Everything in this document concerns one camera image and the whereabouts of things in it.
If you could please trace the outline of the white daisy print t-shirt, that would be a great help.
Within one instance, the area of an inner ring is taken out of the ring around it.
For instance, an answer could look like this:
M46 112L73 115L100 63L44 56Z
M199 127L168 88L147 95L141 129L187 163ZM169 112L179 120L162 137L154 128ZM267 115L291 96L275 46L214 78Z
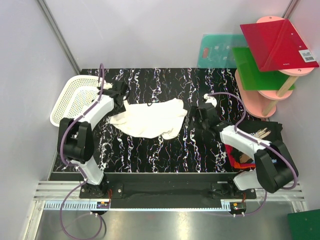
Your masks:
M165 140L178 136L185 117L181 99L158 103L129 104L124 101L125 111L109 118L109 123L123 133L135 138L153 139L161 136Z

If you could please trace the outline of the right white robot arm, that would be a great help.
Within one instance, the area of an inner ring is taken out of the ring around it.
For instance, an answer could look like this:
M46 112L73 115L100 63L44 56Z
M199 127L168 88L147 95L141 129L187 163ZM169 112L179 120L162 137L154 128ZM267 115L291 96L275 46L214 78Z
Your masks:
M240 191L263 189L275 193L279 189L292 190L298 183L298 170L286 145L280 141L256 138L227 121L220 120L210 103L192 106L188 114L191 128L210 132L214 139L249 156L255 169L244 171L233 178Z

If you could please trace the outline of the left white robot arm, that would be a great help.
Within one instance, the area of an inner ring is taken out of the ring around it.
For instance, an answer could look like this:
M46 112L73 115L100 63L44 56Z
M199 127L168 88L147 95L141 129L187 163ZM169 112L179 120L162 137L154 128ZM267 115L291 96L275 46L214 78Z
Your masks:
M126 109L129 86L124 81L114 82L110 88L98 88L97 96L75 117L64 117L59 123L57 151L61 160L76 167L84 178L84 186L97 195L108 191L107 177L94 159L93 129L105 116L115 116Z

